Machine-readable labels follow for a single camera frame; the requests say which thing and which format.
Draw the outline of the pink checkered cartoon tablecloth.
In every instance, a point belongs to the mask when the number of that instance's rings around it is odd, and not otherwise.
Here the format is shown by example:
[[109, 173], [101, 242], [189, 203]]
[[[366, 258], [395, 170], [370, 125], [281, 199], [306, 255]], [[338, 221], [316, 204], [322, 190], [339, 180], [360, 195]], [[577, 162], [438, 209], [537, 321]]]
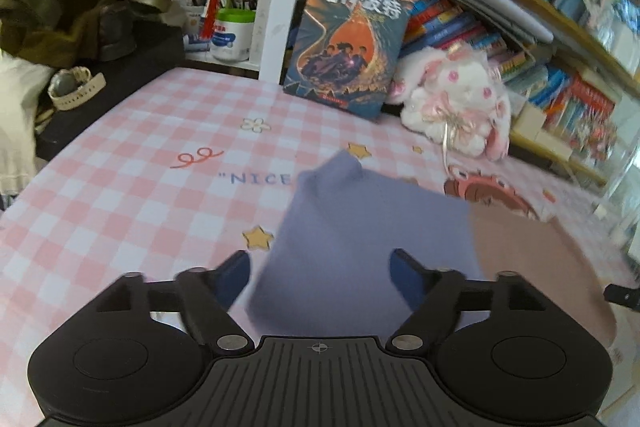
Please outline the pink checkered cartoon tablecloth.
[[[175, 69], [65, 147], [1, 220], [6, 426], [634, 426], [636, 288], [592, 196], [276, 86]], [[390, 254], [465, 278], [434, 350]], [[186, 331], [176, 276], [237, 251], [248, 353]]]

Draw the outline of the white pink plush bunny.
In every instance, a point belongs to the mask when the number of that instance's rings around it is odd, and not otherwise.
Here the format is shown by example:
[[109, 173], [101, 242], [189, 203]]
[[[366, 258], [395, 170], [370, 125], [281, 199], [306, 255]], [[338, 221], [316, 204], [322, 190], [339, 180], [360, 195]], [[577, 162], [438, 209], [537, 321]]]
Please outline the white pink plush bunny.
[[401, 107], [401, 124], [445, 150], [502, 159], [509, 150], [511, 103], [497, 63], [456, 43], [398, 61], [386, 103]]

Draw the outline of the white wristwatch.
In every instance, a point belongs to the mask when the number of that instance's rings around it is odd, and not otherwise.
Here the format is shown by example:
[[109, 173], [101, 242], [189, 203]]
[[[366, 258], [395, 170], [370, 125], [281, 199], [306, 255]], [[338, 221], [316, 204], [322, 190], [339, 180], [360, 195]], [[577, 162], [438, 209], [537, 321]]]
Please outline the white wristwatch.
[[49, 82], [48, 95], [60, 112], [78, 108], [90, 101], [106, 87], [102, 72], [93, 75], [90, 69], [76, 66], [60, 69]]

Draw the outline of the white jar green lid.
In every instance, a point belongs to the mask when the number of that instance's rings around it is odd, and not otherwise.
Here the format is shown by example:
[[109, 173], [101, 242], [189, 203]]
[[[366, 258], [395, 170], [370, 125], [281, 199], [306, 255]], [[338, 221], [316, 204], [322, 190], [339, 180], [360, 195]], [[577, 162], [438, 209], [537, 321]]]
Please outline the white jar green lid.
[[243, 62], [250, 57], [255, 12], [219, 9], [210, 40], [210, 54], [221, 62]]

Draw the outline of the red tassel ornament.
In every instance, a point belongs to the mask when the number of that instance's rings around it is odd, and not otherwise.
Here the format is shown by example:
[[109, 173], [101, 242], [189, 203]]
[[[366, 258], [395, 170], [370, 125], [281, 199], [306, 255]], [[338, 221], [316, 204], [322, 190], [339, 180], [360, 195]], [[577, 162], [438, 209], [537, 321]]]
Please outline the red tassel ornament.
[[209, 41], [213, 37], [219, 0], [208, 0], [201, 38]]

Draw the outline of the Harry Potter book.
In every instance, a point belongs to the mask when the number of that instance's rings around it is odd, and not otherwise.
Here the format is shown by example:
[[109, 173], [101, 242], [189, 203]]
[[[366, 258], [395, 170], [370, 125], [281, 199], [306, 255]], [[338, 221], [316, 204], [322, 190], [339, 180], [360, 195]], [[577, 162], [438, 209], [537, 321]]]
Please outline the Harry Potter book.
[[283, 91], [380, 116], [416, 0], [306, 0]]

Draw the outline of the cream white cloth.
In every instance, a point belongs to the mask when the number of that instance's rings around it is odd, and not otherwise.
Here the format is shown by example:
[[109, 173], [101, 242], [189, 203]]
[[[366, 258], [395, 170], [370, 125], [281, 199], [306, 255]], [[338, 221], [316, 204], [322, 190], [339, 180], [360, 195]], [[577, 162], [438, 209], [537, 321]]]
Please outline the cream white cloth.
[[1, 194], [15, 196], [37, 174], [35, 117], [54, 70], [1, 52]]

